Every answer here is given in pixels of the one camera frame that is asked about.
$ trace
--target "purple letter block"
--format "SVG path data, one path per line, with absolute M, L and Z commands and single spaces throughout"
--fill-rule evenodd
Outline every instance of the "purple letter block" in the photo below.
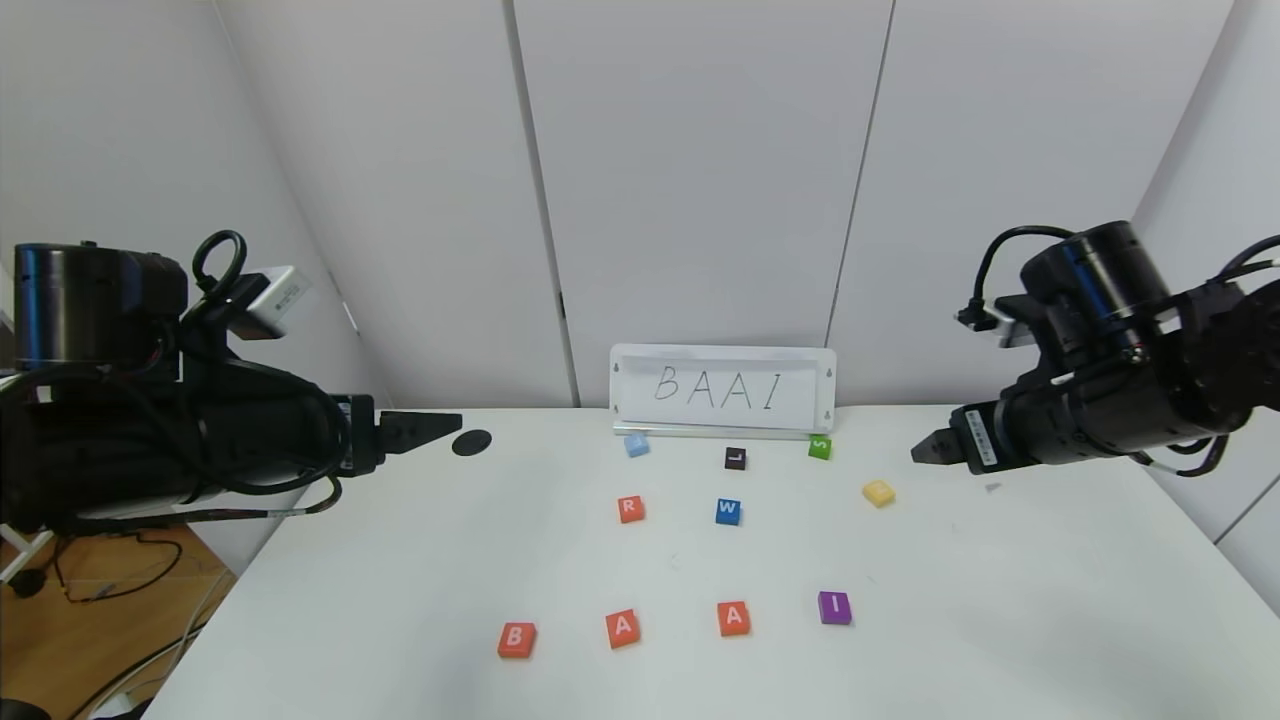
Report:
M 847 625 L 854 621 L 854 609 L 842 592 L 818 593 L 818 615 L 824 625 Z

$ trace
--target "white sticker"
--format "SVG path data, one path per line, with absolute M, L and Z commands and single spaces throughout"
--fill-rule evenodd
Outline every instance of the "white sticker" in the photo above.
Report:
M 987 436 L 987 425 L 982 421 L 982 414 L 977 410 L 969 410 L 964 414 L 965 420 L 969 420 L 969 433 L 973 436 L 973 443 L 978 446 L 978 456 L 982 457 L 983 465 L 996 465 L 1000 460 L 996 459 L 996 448 L 991 447 L 991 438 Z

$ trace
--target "white sign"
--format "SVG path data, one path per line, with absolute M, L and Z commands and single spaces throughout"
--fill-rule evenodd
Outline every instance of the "white sign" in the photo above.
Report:
M 617 345 L 609 361 L 618 432 L 804 437 L 832 427 L 831 350 Z

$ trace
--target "yellow block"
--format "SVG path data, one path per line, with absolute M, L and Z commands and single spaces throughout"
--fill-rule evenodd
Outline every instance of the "yellow block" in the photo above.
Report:
M 874 483 L 863 486 L 863 496 L 872 501 L 872 505 L 876 507 L 884 507 L 890 502 L 893 502 L 896 493 L 884 480 L 876 480 Z

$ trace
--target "orange letter block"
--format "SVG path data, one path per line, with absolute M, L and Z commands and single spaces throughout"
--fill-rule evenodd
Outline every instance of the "orange letter block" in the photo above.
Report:
M 609 630 L 609 647 L 613 650 L 640 642 L 640 623 L 636 623 L 635 610 L 623 610 L 622 612 L 605 615 L 604 626 Z
M 721 616 L 721 637 L 745 635 L 751 632 L 751 616 L 746 614 L 745 602 L 722 602 L 716 606 Z
M 635 523 L 636 520 L 644 520 L 644 501 L 640 500 L 639 495 L 632 495 L 631 497 L 620 497 L 618 515 L 622 518 L 623 523 Z
M 534 637 L 538 630 L 532 623 L 507 623 L 498 638 L 500 657 L 529 657 L 534 652 Z

